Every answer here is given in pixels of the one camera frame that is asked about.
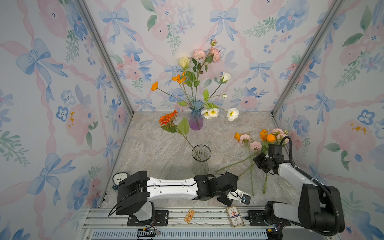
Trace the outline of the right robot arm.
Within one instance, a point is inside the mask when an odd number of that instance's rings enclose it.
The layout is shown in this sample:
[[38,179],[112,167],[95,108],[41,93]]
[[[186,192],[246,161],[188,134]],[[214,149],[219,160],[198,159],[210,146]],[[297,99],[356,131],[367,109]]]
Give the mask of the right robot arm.
[[297,205],[269,201],[262,214],[255,219],[269,225],[295,224],[322,236],[332,237],[345,229],[340,191],[326,186],[300,169],[289,156],[283,155],[283,146],[272,144],[268,152],[253,159],[264,173],[273,173],[287,180],[300,192]]

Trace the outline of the orange gerbera stem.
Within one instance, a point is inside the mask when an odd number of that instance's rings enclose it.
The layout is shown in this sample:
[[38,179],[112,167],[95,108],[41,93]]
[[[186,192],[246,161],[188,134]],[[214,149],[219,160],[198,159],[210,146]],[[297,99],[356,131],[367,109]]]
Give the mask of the orange gerbera stem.
[[191,142],[188,140],[188,133],[190,131],[190,126],[186,118],[183,118],[179,124],[175,123],[175,120],[178,116],[178,111],[174,110],[172,113],[165,114],[164,116],[160,117],[159,123],[160,128],[165,130],[169,133],[178,133],[180,134],[187,143],[191,146],[192,150],[194,146],[191,144]]

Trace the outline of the clear glass vase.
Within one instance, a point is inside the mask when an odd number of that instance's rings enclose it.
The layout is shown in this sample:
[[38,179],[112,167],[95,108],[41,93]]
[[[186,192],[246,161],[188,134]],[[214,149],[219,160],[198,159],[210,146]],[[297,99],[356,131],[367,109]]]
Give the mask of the clear glass vase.
[[196,145],[192,150],[192,157],[195,160],[192,172],[195,175],[206,175],[209,173],[208,161],[212,156],[211,149],[206,145]]

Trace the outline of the white rose bud stem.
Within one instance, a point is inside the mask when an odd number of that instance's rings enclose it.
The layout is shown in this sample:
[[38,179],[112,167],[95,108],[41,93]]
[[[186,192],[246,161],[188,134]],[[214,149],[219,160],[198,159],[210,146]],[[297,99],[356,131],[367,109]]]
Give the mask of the white rose bud stem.
[[213,93],[210,94],[209,90],[204,90],[203,97],[205,104],[208,103],[208,101],[215,95],[215,93],[218,91],[218,89],[226,84],[230,79],[232,78],[231,74],[223,72],[222,76],[218,79],[218,87],[213,91]]

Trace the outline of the blue purple glass vase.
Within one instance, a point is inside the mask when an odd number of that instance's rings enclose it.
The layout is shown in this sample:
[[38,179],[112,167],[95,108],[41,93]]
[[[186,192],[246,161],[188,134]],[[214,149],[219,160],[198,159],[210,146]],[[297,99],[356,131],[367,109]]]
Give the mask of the blue purple glass vase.
[[194,100],[189,104],[189,108],[191,109],[191,116],[189,120],[190,128],[194,131],[201,130],[204,126],[202,116],[204,102],[201,100]]

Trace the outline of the small white flower spray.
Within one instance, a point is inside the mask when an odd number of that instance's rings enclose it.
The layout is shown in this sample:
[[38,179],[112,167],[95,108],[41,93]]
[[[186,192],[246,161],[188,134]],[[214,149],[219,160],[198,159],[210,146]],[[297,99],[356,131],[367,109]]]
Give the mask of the small white flower spray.
[[213,119],[219,116],[220,111],[224,111],[227,113],[226,118],[229,122],[232,122],[236,120],[239,115],[240,111],[236,108],[230,108],[229,110],[224,110],[222,108],[219,108],[216,104],[211,103],[210,100],[213,96],[210,95],[208,90],[204,90],[203,92],[203,109],[201,110],[200,115],[205,119]]

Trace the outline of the yellow rose stem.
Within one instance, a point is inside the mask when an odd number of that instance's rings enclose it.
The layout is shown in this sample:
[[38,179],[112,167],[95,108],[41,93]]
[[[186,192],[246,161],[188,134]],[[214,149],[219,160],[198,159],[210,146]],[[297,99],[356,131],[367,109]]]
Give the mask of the yellow rose stem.
[[197,99],[197,87],[200,84],[199,78],[199,62],[194,58],[182,57],[179,59],[179,66],[182,68],[176,76],[183,93],[187,98],[187,102],[191,104]]

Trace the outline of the pink ranunculus spray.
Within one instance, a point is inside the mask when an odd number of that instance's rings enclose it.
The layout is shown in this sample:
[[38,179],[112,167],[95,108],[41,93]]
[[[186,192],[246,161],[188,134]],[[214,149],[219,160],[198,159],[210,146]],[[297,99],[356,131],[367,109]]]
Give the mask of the pink ranunculus spray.
[[[282,145],[283,145],[283,147],[284,147],[285,145],[287,145],[287,144],[290,142],[290,140],[289,140],[288,138],[285,138],[285,137],[288,136],[289,131],[283,131],[282,129],[276,128],[276,129],[273,129],[273,130],[268,131],[268,132],[271,133],[271,134],[274,134],[274,135],[276,136],[276,141],[275,141],[274,144],[280,144],[280,143],[282,142]],[[217,172],[219,172],[219,171],[221,171],[221,170],[225,170],[225,169],[230,168],[230,167],[232,167],[232,166],[238,165],[238,164],[240,164],[240,163],[246,162],[246,161],[248,161],[247,158],[244,159],[244,160],[241,160],[241,161],[238,161],[238,162],[229,164],[229,165],[227,165],[227,166],[225,166],[225,167],[222,167],[222,168],[220,168],[219,170],[217,170]]]

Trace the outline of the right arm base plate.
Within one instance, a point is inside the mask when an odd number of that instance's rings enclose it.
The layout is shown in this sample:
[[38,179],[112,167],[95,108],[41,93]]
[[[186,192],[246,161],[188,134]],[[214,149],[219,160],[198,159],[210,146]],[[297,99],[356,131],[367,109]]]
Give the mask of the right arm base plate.
[[278,218],[272,214],[266,214],[264,210],[249,210],[248,216],[244,217],[248,220],[252,227],[271,227],[280,228],[291,226],[288,220]]

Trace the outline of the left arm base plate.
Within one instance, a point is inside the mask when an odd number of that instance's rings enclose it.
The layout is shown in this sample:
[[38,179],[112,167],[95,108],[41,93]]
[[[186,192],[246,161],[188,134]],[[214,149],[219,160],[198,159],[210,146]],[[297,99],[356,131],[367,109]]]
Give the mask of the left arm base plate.
[[135,215],[129,216],[127,226],[128,227],[166,227],[169,222],[168,210],[154,210],[151,216],[144,216],[137,218]]

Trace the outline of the pink rose stem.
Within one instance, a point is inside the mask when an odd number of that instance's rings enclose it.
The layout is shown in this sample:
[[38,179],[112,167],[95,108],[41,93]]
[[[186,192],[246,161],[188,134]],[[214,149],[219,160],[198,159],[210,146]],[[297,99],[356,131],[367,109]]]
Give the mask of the pink rose stem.
[[221,59],[220,50],[216,48],[217,40],[211,40],[211,47],[208,50],[197,49],[193,53],[192,62],[194,64],[193,77],[191,78],[192,87],[191,90],[195,90],[194,97],[197,98],[197,92],[201,81],[200,75],[208,71],[208,65],[217,63]]

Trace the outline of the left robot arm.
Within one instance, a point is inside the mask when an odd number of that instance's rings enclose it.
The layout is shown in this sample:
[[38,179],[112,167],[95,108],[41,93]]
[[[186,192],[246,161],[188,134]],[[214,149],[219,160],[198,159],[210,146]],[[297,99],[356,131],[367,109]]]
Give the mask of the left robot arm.
[[117,203],[109,215],[129,216],[140,223],[155,219],[154,200],[185,199],[208,201],[216,198],[230,207],[233,201],[249,205],[251,196],[238,189],[239,177],[225,174],[197,175],[184,180],[161,180],[139,171],[121,179]]

